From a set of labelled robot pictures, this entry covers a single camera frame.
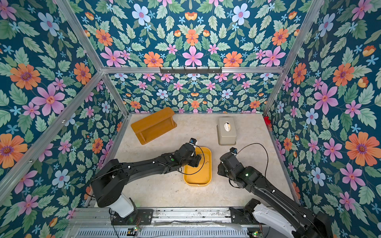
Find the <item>yellow plastic storage box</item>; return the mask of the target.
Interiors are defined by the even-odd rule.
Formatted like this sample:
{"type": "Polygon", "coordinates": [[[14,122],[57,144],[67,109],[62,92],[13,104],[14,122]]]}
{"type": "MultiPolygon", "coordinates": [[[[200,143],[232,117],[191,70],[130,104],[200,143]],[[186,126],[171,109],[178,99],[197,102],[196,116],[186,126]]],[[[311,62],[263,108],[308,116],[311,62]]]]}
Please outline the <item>yellow plastic storage box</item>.
{"type": "Polygon", "coordinates": [[[202,159],[197,168],[186,165],[184,167],[183,179],[189,186],[207,186],[212,180],[212,153],[207,147],[195,149],[202,159]]]}

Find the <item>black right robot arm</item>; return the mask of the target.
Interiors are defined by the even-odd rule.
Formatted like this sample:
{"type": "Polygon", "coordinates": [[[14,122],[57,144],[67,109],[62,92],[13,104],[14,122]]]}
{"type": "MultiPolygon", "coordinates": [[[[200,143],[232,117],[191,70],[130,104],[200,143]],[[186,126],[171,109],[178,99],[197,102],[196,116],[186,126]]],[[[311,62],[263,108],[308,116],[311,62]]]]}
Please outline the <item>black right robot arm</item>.
{"type": "Polygon", "coordinates": [[[309,210],[282,193],[257,169],[247,166],[228,152],[220,157],[218,174],[234,182],[238,188],[254,194],[270,207],[256,199],[249,205],[249,215],[270,226],[287,238],[332,238],[328,215],[309,210]]]}

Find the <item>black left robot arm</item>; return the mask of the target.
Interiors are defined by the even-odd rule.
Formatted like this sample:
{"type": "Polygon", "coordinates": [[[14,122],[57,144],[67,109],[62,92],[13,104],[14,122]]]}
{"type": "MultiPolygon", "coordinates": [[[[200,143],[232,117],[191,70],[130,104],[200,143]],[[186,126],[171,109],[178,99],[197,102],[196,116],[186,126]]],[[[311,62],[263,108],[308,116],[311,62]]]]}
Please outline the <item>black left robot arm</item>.
{"type": "Polygon", "coordinates": [[[122,218],[128,217],[136,211],[136,206],[123,195],[125,185],[148,176],[179,171],[186,165],[198,167],[201,156],[197,155],[196,147],[197,140],[192,138],[178,150],[153,159],[131,163],[110,160],[90,181],[97,206],[109,208],[122,218]]]}

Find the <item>grey tissue box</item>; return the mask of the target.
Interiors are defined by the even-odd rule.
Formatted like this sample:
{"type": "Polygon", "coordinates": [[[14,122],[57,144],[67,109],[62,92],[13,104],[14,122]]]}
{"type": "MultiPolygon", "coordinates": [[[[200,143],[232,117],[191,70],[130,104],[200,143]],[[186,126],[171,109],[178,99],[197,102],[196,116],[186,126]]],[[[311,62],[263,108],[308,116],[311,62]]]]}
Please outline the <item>grey tissue box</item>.
{"type": "Polygon", "coordinates": [[[221,117],[217,123],[218,143],[221,146],[235,145],[237,132],[232,117],[221,117]]]}

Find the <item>orange wooden shelf stand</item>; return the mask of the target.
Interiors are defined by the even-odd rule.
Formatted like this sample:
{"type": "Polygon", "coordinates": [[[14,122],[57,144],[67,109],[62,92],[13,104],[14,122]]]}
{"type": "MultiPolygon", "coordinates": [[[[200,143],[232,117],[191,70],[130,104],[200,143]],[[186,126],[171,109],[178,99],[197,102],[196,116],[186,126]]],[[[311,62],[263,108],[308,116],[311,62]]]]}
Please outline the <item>orange wooden shelf stand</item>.
{"type": "Polygon", "coordinates": [[[174,115],[175,112],[167,107],[132,123],[131,128],[139,142],[145,145],[177,127],[174,115]]]}

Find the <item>white perforated vent strip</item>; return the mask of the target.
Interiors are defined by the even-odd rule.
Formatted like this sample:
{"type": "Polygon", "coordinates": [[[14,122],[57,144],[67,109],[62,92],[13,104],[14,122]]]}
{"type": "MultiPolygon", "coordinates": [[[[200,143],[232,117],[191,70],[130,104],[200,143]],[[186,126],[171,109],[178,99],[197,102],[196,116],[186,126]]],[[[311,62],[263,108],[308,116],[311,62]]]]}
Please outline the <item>white perforated vent strip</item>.
{"type": "Polygon", "coordinates": [[[83,228],[75,235],[77,238],[248,238],[246,228],[236,230],[226,227],[198,228],[132,228],[90,229],[83,228]]]}

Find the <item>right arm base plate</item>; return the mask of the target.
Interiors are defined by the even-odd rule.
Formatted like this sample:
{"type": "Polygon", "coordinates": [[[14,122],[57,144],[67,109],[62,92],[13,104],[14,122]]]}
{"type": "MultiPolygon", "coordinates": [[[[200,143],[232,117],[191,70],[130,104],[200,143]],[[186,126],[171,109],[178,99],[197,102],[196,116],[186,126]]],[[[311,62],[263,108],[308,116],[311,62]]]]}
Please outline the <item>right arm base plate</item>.
{"type": "Polygon", "coordinates": [[[239,225],[255,225],[258,222],[252,212],[244,208],[230,207],[231,223],[239,225]]]}

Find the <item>red object at wall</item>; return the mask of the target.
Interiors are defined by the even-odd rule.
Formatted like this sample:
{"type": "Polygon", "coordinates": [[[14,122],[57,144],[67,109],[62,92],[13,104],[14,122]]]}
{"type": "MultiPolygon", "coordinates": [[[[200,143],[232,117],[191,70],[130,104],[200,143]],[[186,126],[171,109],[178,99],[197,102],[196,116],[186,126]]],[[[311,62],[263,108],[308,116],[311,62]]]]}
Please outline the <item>red object at wall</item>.
{"type": "Polygon", "coordinates": [[[269,116],[265,116],[264,117],[264,121],[265,121],[265,124],[266,124],[267,127],[271,127],[272,122],[271,122],[269,116]]]}

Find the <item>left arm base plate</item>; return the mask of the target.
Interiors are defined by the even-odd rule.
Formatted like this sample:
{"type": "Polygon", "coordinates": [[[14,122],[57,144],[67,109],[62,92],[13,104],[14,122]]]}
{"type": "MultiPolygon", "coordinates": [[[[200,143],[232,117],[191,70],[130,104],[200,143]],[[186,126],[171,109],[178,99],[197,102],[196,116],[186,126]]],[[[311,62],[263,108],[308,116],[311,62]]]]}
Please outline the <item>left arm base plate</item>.
{"type": "Polygon", "coordinates": [[[153,218],[153,211],[153,209],[138,208],[125,218],[115,213],[112,215],[111,224],[113,226],[150,225],[153,218]]]}

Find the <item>black wall hook rail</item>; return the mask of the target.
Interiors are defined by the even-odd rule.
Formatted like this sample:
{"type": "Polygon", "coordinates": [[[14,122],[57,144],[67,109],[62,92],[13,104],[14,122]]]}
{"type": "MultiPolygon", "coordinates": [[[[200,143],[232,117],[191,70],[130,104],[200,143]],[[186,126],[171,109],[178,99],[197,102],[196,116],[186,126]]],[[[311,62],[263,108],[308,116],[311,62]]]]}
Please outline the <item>black wall hook rail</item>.
{"type": "Polygon", "coordinates": [[[160,67],[160,73],[170,74],[216,74],[222,73],[221,67],[160,67]]]}

